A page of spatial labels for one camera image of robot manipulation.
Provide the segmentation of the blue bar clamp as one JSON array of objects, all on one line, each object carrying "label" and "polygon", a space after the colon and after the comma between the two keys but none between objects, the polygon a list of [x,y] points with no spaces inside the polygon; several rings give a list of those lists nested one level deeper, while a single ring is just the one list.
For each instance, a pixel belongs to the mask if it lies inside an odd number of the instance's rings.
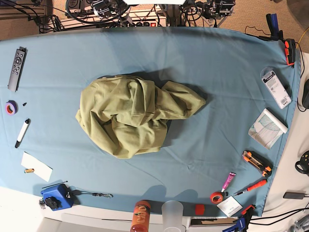
[{"label": "blue bar clamp", "polygon": [[222,230],[222,232],[246,232],[252,219],[254,210],[255,205],[249,205],[242,211],[241,216],[234,221],[236,224],[230,228]]}]

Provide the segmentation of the olive green t-shirt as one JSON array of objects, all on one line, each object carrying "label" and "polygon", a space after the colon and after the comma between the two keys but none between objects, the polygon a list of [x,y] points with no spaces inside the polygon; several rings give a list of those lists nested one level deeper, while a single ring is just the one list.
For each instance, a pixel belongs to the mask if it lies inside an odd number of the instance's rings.
[{"label": "olive green t-shirt", "polygon": [[76,119],[103,151],[119,159],[158,152],[169,120],[188,119],[206,101],[189,87],[117,75],[93,81],[82,92]]}]

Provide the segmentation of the orange drink can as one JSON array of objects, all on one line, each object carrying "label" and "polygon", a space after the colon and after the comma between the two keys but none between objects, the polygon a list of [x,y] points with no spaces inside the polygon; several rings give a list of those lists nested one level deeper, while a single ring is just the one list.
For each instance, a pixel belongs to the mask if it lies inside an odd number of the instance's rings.
[{"label": "orange drink can", "polygon": [[150,210],[151,206],[145,200],[139,201],[135,204],[130,232],[148,232]]}]

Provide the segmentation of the black power adapter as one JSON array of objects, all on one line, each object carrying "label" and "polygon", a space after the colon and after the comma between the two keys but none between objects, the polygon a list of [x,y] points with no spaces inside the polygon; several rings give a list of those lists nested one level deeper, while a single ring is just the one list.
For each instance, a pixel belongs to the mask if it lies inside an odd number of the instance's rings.
[{"label": "black power adapter", "polygon": [[287,191],[283,195],[284,199],[294,199],[294,200],[302,200],[305,197],[306,197],[306,193],[303,193],[303,192]]}]

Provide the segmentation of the small gold battery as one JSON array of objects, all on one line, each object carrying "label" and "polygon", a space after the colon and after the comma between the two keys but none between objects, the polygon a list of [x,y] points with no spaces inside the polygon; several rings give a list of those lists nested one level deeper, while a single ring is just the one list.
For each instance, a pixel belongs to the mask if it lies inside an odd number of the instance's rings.
[{"label": "small gold battery", "polygon": [[24,173],[33,173],[34,172],[34,169],[25,169],[24,170]]}]

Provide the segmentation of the black power strip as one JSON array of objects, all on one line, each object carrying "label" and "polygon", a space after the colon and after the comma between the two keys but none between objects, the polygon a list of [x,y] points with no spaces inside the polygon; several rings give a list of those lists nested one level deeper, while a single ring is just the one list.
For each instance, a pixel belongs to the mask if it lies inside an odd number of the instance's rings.
[{"label": "black power strip", "polygon": [[126,23],[126,27],[166,27],[165,20],[146,20],[146,21],[133,21]]}]

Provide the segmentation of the orange black utility knife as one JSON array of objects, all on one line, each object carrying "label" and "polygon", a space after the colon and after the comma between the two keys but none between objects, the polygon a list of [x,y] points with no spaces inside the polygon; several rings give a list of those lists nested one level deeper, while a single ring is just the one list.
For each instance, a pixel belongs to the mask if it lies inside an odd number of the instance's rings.
[{"label": "orange black utility knife", "polygon": [[248,150],[243,151],[242,156],[243,159],[257,169],[263,177],[269,178],[271,176],[273,165],[269,160],[256,152]]}]

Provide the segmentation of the pink glue tube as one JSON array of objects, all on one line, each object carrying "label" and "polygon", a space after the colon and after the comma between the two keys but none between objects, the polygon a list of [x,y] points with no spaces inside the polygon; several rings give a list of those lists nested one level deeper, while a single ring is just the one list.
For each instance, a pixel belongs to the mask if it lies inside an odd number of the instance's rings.
[{"label": "pink glue tube", "polygon": [[236,173],[233,173],[233,172],[230,172],[230,173],[229,173],[229,175],[228,175],[228,177],[227,177],[225,183],[224,183],[223,186],[222,186],[221,192],[224,192],[224,191],[227,189],[227,187],[229,186],[229,184],[231,183],[231,181],[233,180],[233,178],[234,178],[235,176],[236,176]]}]

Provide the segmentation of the white marker pen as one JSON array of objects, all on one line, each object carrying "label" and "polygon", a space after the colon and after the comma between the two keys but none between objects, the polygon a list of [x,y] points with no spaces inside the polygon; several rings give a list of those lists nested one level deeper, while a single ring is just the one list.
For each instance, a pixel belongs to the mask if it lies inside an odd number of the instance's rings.
[{"label": "white marker pen", "polygon": [[22,125],[22,128],[19,132],[19,135],[17,137],[16,143],[15,143],[15,146],[14,146],[15,148],[18,148],[20,146],[20,144],[21,144],[21,142],[24,138],[24,135],[25,135],[25,133],[26,133],[28,127],[29,127],[29,124],[30,124],[30,119],[28,118],[24,121],[24,123]]}]

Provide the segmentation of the white paper card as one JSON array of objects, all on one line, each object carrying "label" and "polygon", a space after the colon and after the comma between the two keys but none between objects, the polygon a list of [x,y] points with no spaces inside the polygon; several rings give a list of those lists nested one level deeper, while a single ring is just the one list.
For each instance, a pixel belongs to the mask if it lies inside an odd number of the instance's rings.
[{"label": "white paper card", "polygon": [[23,153],[21,165],[25,169],[34,169],[34,174],[36,174],[44,181],[49,182],[53,169],[27,152]]}]

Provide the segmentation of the white square card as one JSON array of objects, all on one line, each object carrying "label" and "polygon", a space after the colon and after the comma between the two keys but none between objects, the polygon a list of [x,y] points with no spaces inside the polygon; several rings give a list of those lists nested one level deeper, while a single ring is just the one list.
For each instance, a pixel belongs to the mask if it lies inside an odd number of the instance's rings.
[{"label": "white square card", "polygon": [[221,203],[217,204],[217,207],[227,216],[231,217],[242,209],[242,205],[233,197],[229,196]]}]

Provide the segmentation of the black computer mouse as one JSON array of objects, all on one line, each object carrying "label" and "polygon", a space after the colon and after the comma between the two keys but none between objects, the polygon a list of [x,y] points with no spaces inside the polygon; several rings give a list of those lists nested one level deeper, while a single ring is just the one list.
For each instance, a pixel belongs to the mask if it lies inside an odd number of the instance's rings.
[{"label": "black computer mouse", "polygon": [[305,109],[309,109],[309,79],[307,79],[304,83],[301,103]]}]

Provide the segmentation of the black zip tie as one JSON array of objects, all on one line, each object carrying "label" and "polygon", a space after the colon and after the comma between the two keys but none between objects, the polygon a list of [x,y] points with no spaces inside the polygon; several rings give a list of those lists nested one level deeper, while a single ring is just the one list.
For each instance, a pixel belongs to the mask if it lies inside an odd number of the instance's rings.
[{"label": "black zip tie", "polygon": [[65,184],[65,183],[67,183],[67,182],[68,182],[68,181],[64,181],[64,182],[61,182],[61,183],[52,184],[52,185],[49,185],[49,186],[46,186],[46,187],[42,187],[42,189],[50,188],[50,187],[53,187],[53,186],[58,186],[58,185],[61,185],[61,184]]}]

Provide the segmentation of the blue box with knob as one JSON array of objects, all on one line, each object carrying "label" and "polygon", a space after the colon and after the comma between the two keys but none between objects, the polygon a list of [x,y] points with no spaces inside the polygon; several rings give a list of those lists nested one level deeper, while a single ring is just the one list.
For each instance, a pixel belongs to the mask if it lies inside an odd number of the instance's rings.
[{"label": "blue box with knob", "polygon": [[44,188],[41,191],[41,195],[45,204],[52,211],[68,209],[74,204],[74,199],[71,196],[71,190],[65,184]]}]

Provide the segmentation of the frosted plastic cup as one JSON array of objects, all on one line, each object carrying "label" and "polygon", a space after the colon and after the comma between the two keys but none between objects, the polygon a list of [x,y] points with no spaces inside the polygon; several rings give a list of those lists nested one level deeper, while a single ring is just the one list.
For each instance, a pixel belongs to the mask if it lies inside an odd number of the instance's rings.
[{"label": "frosted plastic cup", "polygon": [[162,207],[164,232],[183,232],[183,205],[178,201],[167,201]]}]

